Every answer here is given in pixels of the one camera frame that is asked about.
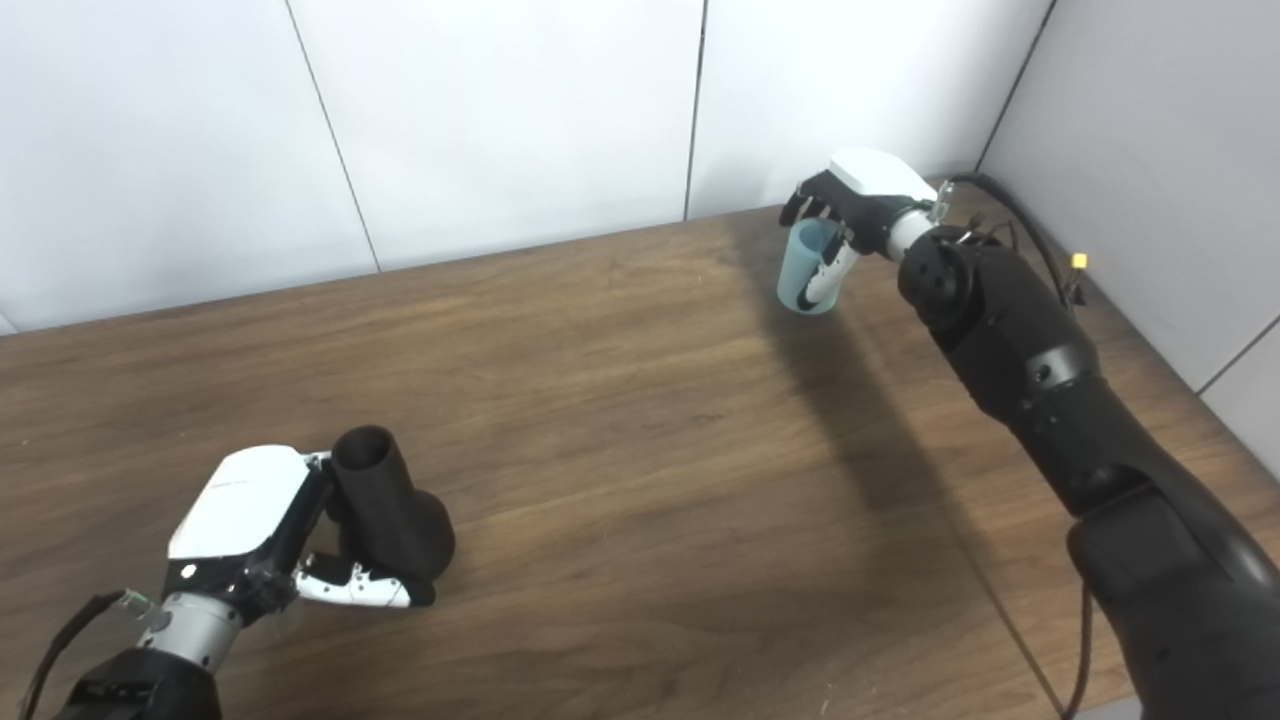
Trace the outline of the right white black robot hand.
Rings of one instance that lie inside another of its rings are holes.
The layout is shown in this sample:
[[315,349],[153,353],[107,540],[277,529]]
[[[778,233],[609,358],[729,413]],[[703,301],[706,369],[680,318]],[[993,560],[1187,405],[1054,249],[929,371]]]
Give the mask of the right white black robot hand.
[[950,187],[934,188],[902,159],[874,149],[841,149],[801,181],[780,213],[797,246],[786,252],[778,297],[801,314],[828,310],[860,258],[892,263],[940,225]]

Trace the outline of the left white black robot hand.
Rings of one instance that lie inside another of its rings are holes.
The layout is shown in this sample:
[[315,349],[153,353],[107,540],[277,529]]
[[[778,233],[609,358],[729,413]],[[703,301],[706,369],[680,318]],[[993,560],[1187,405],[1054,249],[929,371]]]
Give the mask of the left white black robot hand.
[[183,516],[161,597],[215,600],[244,625],[294,600],[426,607],[454,552],[444,503],[397,450],[365,462],[261,445],[225,456]]

